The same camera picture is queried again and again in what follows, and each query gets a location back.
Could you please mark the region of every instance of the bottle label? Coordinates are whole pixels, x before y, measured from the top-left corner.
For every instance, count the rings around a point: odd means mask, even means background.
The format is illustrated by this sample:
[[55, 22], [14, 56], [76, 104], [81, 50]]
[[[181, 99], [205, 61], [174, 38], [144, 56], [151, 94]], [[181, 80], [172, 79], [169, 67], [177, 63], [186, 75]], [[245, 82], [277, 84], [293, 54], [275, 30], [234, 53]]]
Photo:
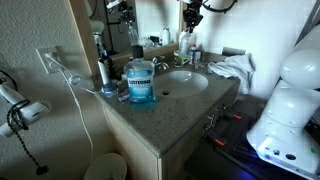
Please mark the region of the bottle label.
[[145, 99], [153, 95], [152, 76], [128, 78], [129, 92], [132, 99]]

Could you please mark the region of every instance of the faucet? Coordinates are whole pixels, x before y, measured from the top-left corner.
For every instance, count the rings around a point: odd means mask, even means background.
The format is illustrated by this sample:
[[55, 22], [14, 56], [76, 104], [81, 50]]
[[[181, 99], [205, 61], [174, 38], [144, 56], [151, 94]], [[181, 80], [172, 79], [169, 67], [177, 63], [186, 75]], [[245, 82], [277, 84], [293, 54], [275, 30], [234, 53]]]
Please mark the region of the faucet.
[[152, 62], [154, 64], [154, 69], [155, 71], [159, 71], [161, 69], [166, 70], [169, 69], [169, 65], [164, 62], [164, 57], [163, 56], [155, 56], [152, 58]]

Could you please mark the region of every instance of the sink drain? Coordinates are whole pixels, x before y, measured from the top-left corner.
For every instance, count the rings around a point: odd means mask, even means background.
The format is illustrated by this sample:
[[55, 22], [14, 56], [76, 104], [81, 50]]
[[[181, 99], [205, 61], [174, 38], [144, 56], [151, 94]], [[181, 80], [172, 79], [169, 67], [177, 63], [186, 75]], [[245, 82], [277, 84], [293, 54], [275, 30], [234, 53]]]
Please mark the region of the sink drain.
[[169, 94], [170, 94], [169, 91], [163, 91], [163, 92], [162, 92], [162, 95], [164, 95], [164, 96], [168, 96]]

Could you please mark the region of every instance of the cabinet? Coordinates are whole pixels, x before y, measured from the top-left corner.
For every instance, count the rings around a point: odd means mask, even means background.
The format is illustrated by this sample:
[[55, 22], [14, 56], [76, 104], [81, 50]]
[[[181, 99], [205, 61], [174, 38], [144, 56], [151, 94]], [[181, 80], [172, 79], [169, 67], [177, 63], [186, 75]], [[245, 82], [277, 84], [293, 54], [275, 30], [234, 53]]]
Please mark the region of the cabinet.
[[117, 153], [121, 154], [127, 162], [127, 179], [133, 180], [180, 180], [186, 179], [184, 163], [199, 145], [202, 127], [208, 123], [207, 115], [222, 103], [231, 105], [236, 97], [238, 85], [232, 86], [223, 94], [209, 110], [204, 110], [192, 128], [186, 129], [185, 134], [177, 138], [175, 143], [162, 157], [156, 157], [144, 146], [117, 117], [104, 106], [107, 122], [110, 123], [114, 134], [114, 145]]

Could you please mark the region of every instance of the white towel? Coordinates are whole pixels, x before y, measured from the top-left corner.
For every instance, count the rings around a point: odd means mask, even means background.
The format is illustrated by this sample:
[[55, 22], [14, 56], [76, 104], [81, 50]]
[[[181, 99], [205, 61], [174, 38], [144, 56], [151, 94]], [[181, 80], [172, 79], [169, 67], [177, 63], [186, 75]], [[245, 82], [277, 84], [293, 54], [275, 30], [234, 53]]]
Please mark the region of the white towel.
[[250, 64], [250, 54], [231, 56], [223, 62], [210, 62], [208, 70], [226, 78], [238, 77], [241, 81], [242, 93], [248, 94], [251, 75], [254, 72]]

